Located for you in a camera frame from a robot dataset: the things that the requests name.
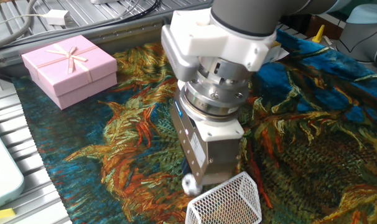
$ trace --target yellow object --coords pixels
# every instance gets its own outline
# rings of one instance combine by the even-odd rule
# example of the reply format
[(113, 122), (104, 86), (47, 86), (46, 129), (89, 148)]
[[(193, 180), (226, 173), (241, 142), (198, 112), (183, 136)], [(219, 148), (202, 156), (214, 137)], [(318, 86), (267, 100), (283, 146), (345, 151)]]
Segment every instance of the yellow object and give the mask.
[(313, 39), (312, 39), (313, 42), (318, 43), (318, 44), (321, 42), (321, 40), (323, 38), (324, 28), (325, 28), (325, 25), (322, 25), (320, 27), (317, 35), (315, 37), (313, 37)]
[(5, 210), (0, 210), (0, 218), (6, 218), (6, 217), (11, 217), (16, 215), (16, 213), (13, 211), (13, 209), (5, 209)]

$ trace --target ribbon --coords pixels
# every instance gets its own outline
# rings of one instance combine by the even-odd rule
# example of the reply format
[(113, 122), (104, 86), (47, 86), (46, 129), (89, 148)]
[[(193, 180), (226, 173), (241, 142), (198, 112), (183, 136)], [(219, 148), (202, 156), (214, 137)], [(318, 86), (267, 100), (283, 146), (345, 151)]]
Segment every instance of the ribbon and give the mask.
[(65, 59), (67, 59), (68, 60), (68, 68), (67, 68), (67, 73), (68, 74), (73, 73), (74, 69), (75, 69), (75, 65), (77, 65), (78, 67), (80, 67), (85, 72), (86, 79), (88, 80), (88, 83), (91, 83), (93, 81), (92, 78), (91, 78), (91, 74), (90, 74), (89, 69), (86, 68), (81, 63), (81, 62), (87, 62), (88, 59), (84, 58), (84, 57), (79, 57), (78, 55), (83, 54), (85, 52), (89, 52), (89, 51), (94, 50), (94, 49), (97, 49), (98, 48), (97, 46), (94, 45), (94, 46), (92, 46), (92, 47), (90, 47), (88, 49), (79, 51), (77, 53), (75, 53), (75, 51), (77, 50), (77, 47), (72, 47), (70, 49), (70, 51), (67, 52), (61, 46), (59, 46), (58, 44), (53, 44), (53, 46), (58, 51), (56, 51), (56, 50), (46, 50), (46, 52), (52, 53), (52, 54), (65, 55), (65, 57), (62, 57), (62, 58), (59, 58), (59, 59), (56, 59), (56, 60), (53, 60), (53, 61), (50, 61), (50, 62), (43, 63), (42, 65), (36, 65), (35, 66), (35, 71), (36, 71), (36, 75), (37, 75), (38, 79), (39, 79), (38, 69), (46, 67), (46, 66), (54, 64), (54, 63), (57, 63), (57, 62), (61, 62), (61, 61), (65, 60)]

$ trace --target table surface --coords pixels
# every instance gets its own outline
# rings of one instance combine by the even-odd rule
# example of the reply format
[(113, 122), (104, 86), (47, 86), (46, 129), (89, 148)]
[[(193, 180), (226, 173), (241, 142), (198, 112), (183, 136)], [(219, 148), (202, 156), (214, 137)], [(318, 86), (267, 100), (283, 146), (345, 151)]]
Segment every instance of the table surface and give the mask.
[[(279, 24), (300, 39), (303, 34)], [(12, 84), (0, 81), (0, 137), (24, 175), (26, 186), (18, 199), (2, 208), (13, 208), (16, 216), (1, 223), (71, 223), (56, 188), (50, 180), (27, 127), (22, 106)]]

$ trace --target colorful fabric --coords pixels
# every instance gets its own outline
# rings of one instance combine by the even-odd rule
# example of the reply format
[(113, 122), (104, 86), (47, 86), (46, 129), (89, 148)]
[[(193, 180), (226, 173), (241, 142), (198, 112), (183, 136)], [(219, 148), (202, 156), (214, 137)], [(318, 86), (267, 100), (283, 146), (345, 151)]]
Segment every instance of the colorful fabric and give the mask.
[[(377, 224), (377, 75), (283, 32), (291, 53), (251, 79), (241, 162), (263, 223)], [(73, 223), (183, 223), (176, 79), (159, 44), (114, 57), (118, 86), (63, 111), (14, 80), (29, 129)]]

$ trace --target gift box lid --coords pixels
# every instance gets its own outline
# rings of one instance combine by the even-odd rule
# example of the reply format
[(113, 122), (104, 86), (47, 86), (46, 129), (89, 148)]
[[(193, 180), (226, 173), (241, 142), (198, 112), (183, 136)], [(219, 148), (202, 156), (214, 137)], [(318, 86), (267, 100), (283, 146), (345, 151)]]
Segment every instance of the gift box lid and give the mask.
[(116, 59), (79, 35), (22, 55), (31, 75), (61, 96), (117, 71)]

